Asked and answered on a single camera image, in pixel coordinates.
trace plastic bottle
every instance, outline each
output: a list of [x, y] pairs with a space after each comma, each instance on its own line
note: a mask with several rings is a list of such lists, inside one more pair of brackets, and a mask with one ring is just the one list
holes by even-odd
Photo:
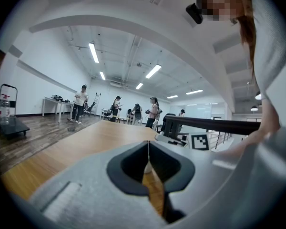
[[3, 95], [3, 99], [0, 101], [0, 125], [8, 125], [10, 121], [10, 102], [6, 94]]

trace woman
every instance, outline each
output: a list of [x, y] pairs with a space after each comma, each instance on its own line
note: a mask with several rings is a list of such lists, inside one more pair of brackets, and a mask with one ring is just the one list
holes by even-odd
[[[182, 109], [181, 111], [180, 111], [180, 113], [179, 113], [179, 117], [184, 117], [184, 114], [185, 114], [185, 111], [184, 111], [184, 109]], [[182, 128], [182, 125], [179, 125], [179, 128], [178, 128], [178, 133], [180, 133], [181, 132], [181, 128]]]
[[142, 108], [139, 104], [135, 104], [133, 110], [133, 125], [139, 124], [141, 118], [142, 118]]
[[120, 105], [120, 99], [121, 99], [121, 97], [117, 96], [113, 102], [113, 105], [111, 106], [111, 110], [112, 110], [112, 118], [110, 120], [111, 122], [115, 122], [115, 119], [116, 119], [117, 114], [119, 112], [119, 108], [121, 106], [123, 106], [123, 104]]
[[152, 104], [152, 109], [146, 111], [148, 113], [148, 120], [147, 120], [145, 127], [149, 127], [152, 129], [153, 123], [156, 117], [158, 116], [158, 111], [160, 110], [160, 108], [159, 108], [158, 99], [156, 97], [151, 98], [151, 104]]
[[239, 154], [245, 147], [260, 143], [266, 135], [286, 125], [286, 103], [282, 106], [273, 82], [280, 81], [286, 90], [282, 74], [286, 72], [286, 22], [271, 0], [197, 0], [197, 7], [213, 20], [235, 19], [240, 25], [242, 43], [249, 47], [253, 74], [262, 94], [262, 123], [229, 153]]

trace backpack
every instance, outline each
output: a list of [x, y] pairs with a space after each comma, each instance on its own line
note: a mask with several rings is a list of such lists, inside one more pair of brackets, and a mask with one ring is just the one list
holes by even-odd
[[141, 112], [141, 107], [138, 104], [136, 104], [136, 106], [134, 108], [134, 112], [135, 113], [140, 113]]

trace air vent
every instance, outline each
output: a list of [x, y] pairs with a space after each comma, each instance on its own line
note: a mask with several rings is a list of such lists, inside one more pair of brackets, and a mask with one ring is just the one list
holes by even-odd
[[116, 81], [110, 81], [110, 85], [115, 86], [115, 87], [119, 87], [119, 88], [122, 87], [124, 89], [128, 88], [128, 85], [121, 83], [121, 82], [116, 82]]

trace table leg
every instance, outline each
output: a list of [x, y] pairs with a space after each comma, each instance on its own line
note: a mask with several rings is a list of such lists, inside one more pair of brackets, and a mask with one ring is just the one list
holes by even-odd
[[59, 107], [58, 123], [61, 122], [61, 106], [62, 106], [62, 104], [61, 104], [60, 107]]
[[45, 106], [45, 103], [46, 103], [46, 99], [44, 98], [44, 99], [43, 99], [43, 104], [42, 104], [42, 116], [44, 116], [44, 106]]
[[73, 106], [74, 106], [74, 104], [71, 104], [71, 109], [70, 109], [70, 119], [72, 119]]

